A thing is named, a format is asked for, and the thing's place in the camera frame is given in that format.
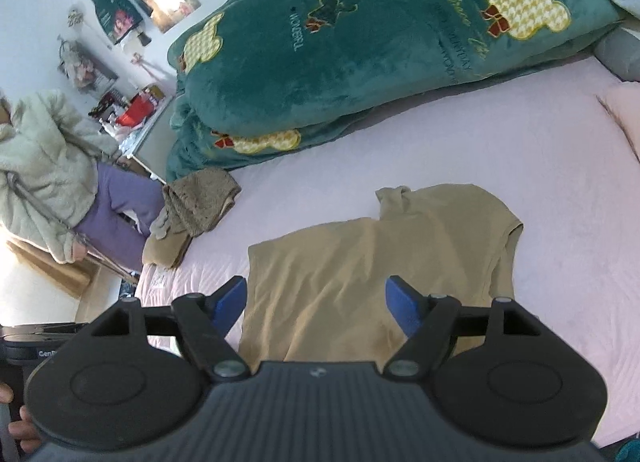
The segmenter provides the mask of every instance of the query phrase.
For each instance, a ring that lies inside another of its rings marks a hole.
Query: person
[[[0,382],[0,404],[9,404],[14,400],[14,391],[4,382]],[[20,441],[22,450],[31,454],[42,444],[36,427],[31,421],[31,415],[27,409],[20,408],[20,419],[9,424],[9,434],[17,441]]]
[[[140,272],[149,227],[164,206],[160,183],[97,162],[88,150],[66,142],[65,134],[109,157],[118,151],[116,140],[100,134],[61,92],[36,93],[13,109],[0,92],[0,223],[61,264],[87,254],[74,233],[49,222],[11,190],[7,173],[14,172],[31,194],[98,251]],[[121,218],[128,211],[136,214],[140,232]]]

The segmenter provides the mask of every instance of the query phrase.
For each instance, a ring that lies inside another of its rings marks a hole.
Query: bed
[[[379,121],[334,142],[233,172],[242,187],[218,227],[175,271],[146,266],[145,306],[210,294],[248,274],[248,246],[336,220],[377,217],[375,190],[472,183],[524,223],[518,301],[604,376],[594,440],[640,430],[640,164],[596,98],[619,80],[586,55],[493,84],[381,106]],[[228,336],[237,347],[238,322]],[[166,343],[156,340],[166,347]]]

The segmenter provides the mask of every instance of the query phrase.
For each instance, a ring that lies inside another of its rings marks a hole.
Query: green blanket
[[[574,54],[609,0],[229,0],[178,38],[169,177],[327,142],[366,110]]]

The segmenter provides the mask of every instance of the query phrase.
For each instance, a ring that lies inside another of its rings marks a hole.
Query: red container
[[[133,128],[139,125],[144,118],[150,116],[154,109],[154,104],[146,94],[138,94],[131,100],[131,106],[116,119],[116,122],[121,126]]]

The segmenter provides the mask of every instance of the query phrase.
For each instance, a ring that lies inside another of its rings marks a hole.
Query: shirt sleeve
[[[73,235],[18,197],[9,187],[4,171],[0,172],[0,220],[13,236],[49,251],[59,264],[73,262]]]
[[[118,151],[118,141],[111,135],[100,133],[100,125],[78,112],[62,92],[49,92],[44,100],[59,128],[97,146],[107,156],[113,156]]]

